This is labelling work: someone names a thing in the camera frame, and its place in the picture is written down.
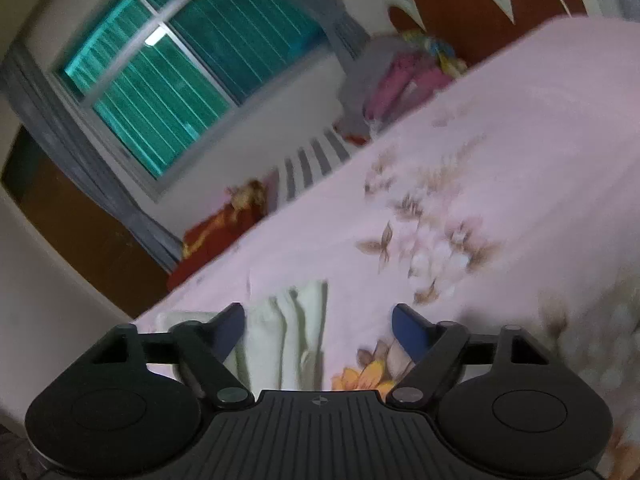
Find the pink floral bedsheet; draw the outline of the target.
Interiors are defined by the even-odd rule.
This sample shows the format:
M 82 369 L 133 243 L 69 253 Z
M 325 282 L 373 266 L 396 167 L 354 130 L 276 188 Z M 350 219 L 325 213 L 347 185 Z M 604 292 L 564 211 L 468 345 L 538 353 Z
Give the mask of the pink floral bedsheet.
M 327 282 L 323 390 L 386 394 L 410 372 L 396 304 L 525 328 L 610 407 L 601 474 L 637 478 L 638 25 L 542 25 L 183 285 L 198 278 L 247 278 L 252 298 Z

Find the brown wooden door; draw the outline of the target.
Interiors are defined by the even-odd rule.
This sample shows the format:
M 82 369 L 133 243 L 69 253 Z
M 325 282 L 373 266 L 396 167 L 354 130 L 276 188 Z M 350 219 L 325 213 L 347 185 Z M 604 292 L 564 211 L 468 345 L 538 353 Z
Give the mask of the brown wooden door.
M 167 273 L 126 228 L 58 169 L 25 128 L 1 182 L 55 251 L 115 307 L 136 318 L 167 294 Z

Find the striped pillow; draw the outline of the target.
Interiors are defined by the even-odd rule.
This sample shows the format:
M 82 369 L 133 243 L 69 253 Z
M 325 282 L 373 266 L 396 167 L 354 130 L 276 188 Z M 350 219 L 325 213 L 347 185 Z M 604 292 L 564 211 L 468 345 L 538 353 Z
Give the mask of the striped pillow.
M 295 152 L 286 155 L 265 176 L 267 211 L 273 214 L 294 202 L 348 162 L 356 151 L 356 145 L 348 143 L 331 130 L 311 138 Z

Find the left grey curtain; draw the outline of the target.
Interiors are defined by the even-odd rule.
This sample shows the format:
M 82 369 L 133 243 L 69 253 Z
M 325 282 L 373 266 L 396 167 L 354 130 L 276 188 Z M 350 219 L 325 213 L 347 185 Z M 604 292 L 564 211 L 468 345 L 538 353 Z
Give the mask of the left grey curtain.
M 19 41 L 11 44 L 1 63 L 1 90 L 30 135 L 76 188 L 119 221 L 165 272 L 175 270 L 180 240 L 141 209 Z

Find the stack of folded clothes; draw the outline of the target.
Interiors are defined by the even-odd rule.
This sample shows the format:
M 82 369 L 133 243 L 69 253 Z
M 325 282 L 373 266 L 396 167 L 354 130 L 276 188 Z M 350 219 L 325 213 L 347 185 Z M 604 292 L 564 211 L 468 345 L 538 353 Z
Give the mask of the stack of folded clothes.
M 351 144 L 365 144 L 467 69 L 453 47 L 421 29 L 377 36 L 347 70 L 333 129 Z

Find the white knit sweater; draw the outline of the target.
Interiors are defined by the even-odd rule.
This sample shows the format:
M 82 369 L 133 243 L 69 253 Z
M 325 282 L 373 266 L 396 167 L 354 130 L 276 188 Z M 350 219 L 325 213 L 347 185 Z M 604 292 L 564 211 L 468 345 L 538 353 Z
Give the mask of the white knit sweater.
M 186 321 L 208 322 L 238 302 L 245 315 L 240 342 L 224 366 L 254 394 L 264 390 L 317 390 L 322 386 L 322 336 L 328 283 L 282 285 L 250 296 L 247 278 L 227 284 L 190 281 L 138 319 L 152 333 Z

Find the red yellow pillow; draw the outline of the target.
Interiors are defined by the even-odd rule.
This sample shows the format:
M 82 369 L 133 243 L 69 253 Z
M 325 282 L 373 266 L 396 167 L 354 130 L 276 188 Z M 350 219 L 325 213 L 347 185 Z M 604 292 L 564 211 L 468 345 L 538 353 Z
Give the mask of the red yellow pillow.
M 223 254 L 265 218 L 267 190 L 258 180 L 228 189 L 229 200 L 182 239 L 182 258 L 167 280 L 171 292 L 206 264 Z

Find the window with green shutters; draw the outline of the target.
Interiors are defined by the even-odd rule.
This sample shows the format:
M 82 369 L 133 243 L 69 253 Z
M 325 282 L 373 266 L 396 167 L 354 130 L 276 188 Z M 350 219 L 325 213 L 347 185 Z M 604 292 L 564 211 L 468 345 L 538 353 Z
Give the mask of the window with green shutters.
M 286 0 L 108 0 L 55 73 L 151 196 L 326 36 Z

